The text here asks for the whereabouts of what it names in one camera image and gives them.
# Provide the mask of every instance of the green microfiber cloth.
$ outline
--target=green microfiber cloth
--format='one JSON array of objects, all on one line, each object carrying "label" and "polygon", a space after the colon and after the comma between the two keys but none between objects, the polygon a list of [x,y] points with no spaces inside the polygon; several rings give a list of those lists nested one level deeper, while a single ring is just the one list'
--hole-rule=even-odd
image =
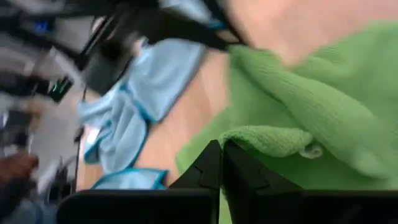
[{"label": "green microfiber cloth", "polygon": [[[379,22],[285,67],[269,50],[229,49],[230,104],[178,153],[232,139],[305,189],[398,189],[398,24]],[[223,196],[220,223],[231,223]]]}]

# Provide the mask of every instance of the cloth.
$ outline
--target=cloth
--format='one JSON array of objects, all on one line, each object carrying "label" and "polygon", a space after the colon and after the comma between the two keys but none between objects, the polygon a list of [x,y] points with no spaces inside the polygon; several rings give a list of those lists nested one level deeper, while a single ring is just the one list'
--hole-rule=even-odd
[{"label": "cloth", "polygon": [[[224,1],[216,1],[221,7]],[[197,22],[206,24],[211,28],[222,26],[220,21],[213,18],[211,12],[202,0],[160,0],[162,8],[171,8]]]},{"label": "cloth", "polygon": [[100,128],[86,144],[85,161],[100,162],[106,174],[133,165],[146,138],[146,120],[156,122],[167,114],[204,51],[200,44],[177,39],[143,45],[125,76],[104,97],[80,104],[81,121]]},{"label": "cloth", "polygon": [[[180,150],[179,171],[210,140],[232,139],[305,189],[397,189],[397,38],[396,22],[378,22],[292,68],[230,47],[230,104]],[[220,223],[231,223],[223,196]]]},{"label": "cloth", "polygon": [[100,178],[91,189],[165,189],[166,170],[127,168]]}]

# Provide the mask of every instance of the wooden table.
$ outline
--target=wooden table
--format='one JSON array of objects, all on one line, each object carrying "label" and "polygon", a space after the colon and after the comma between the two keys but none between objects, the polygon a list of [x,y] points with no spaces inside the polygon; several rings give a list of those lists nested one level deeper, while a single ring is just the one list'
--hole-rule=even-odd
[{"label": "wooden table", "polygon": [[[398,19],[398,1],[390,0],[229,0],[229,4],[230,16],[247,40],[277,52],[288,65],[371,20]],[[227,63],[226,54],[207,52],[170,113],[150,130],[136,167],[168,169],[167,184],[178,177],[176,153],[228,104]],[[80,159],[78,189],[91,187],[101,174],[99,166]]]}]

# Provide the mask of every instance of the light blue microfiber cloth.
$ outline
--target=light blue microfiber cloth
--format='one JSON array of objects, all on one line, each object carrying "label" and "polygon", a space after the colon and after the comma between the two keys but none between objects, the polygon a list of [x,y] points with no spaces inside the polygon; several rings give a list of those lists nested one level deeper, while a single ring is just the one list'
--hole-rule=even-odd
[{"label": "light blue microfiber cloth", "polygon": [[[221,7],[224,7],[224,1],[219,0],[217,2]],[[205,24],[209,28],[223,27],[220,21],[213,18],[202,0],[160,0],[159,3],[162,8],[175,9],[184,16]]]},{"label": "light blue microfiber cloth", "polygon": [[165,189],[162,180],[166,170],[127,168],[119,172],[104,175],[91,189]]},{"label": "light blue microfiber cloth", "polygon": [[161,120],[197,71],[205,48],[187,40],[168,39],[155,47],[143,46],[132,62],[128,88],[142,115]]},{"label": "light blue microfiber cloth", "polygon": [[159,121],[167,114],[204,51],[201,44],[179,39],[143,45],[124,77],[104,97],[81,102],[81,122],[98,128],[86,140],[85,162],[100,162],[105,174],[132,166],[146,138],[146,120]]}]

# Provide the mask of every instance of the hand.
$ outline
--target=hand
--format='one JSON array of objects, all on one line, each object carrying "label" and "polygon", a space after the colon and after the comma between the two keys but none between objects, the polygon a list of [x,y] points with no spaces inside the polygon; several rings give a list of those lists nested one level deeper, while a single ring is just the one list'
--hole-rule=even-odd
[{"label": "hand", "polygon": [[39,166],[39,158],[26,151],[19,151],[12,156],[0,159],[0,182],[5,183],[12,178],[29,179],[34,169]]}]

